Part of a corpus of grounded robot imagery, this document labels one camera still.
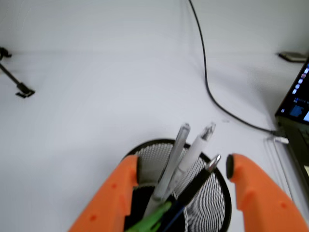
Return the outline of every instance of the cable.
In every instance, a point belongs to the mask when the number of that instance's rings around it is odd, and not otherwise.
[[[249,127],[252,127],[256,130],[260,130],[260,131],[264,131],[264,132],[267,132],[267,133],[270,133],[272,135],[276,135],[277,132],[275,130],[268,130],[268,129],[264,129],[264,128],[261,128],[261,127],[258,127],[258,126],[255,126],[253,124],[250,124],[249,122],[246,122],[244,120],[242,120],[241,118],[237,117],[236,115],[232,114],[231,112],[227,111],[226,109],[224,109],[217,101],[216,99],[213,97],[210,89],[209,89],[209,85],[208,85],[208,77],[207,77],[207,65],[206,65],[206,53],[205,53],[205,45],[204,45],[204,39],[203,39],[203,35],[202,35],[202,30],[201,30],[201,27],[200,27],[200,24],[199,24],[199,20],[198,20],[198,17],[197,17],[197,14],[195,12],[195,9],[194,9],[194,6],[193,6],[193,3],[191,2],[191,0],[189,0],[189,3],[191,5],[191,8],[192,8],[192,11],[193,11],[193,14],[194,14],[194,17],[195,17],[195,20],[197,22],[197,27],[198,27],[198,30],[199,30],[199,35],[200,35],[200,38],[201,38],[201,42],[202,42],[202,48],[203,48],[203,56],[204,56],[204,71],[205,71],[205,85],[206,85],[206,90],[208,92],[208,95],[209,97],[211,98],[211,100],[213,101],[213,103],[218,106],[222,111],[224,111],[225,113],[227,113],[228,115],[230,115],[231,117],[233,117],[234,119],[238,120],[239,122],[242,122],[243,124],[249,126]]]

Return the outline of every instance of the black stand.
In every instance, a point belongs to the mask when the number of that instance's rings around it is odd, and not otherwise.
[[[0,60],[3,57],[10,58],[12,55],[9,54],[8,50],[3,47],[0,47]],[[28,98],[35,93],[34,90],[28,88],[24,83],[17,80],[2,64],[0,64],[0,69],[13,81],[15,82],[17,88],[21,91],[16,93],[17,96],[21,98]]]

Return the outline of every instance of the pen holder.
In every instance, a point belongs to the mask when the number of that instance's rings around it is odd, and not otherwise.
[[[131,215],[126,217],[125,230],[142,219],[150,196],[169,159],[174,140],[152,140],[134,148],[127,155],[139,156],[138,183],[133,191]],[[189,144],[185,144],[178,160],[186,154]],[[210,159],[200,154],[195,164],[173,191],[168,201],[174,201],[205,167]],[[215,169],[192,201],[186,206],[182,215],[173,223],[171,232],[225,232],[231,220],[231,197],[218,169]]]

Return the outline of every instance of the laptop screen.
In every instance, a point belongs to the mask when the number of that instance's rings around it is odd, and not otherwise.
[[[276,116],[309,124],[309,59],[281,103]]]

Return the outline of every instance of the black pen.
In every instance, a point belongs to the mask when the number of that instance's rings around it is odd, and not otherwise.
[[[189,183],[185,190],[180,194],[178,199],[173,203],[171,208],[159,220],[161,223],[158,232],[166,232],[174,221],[183,212],[185,206],[190,203],[196,193],[204,185],[206,180],[210,177],[212,171],[216,168],[221,156],[217,155],[213,158],[205,168],[203,168],[198,175]]]

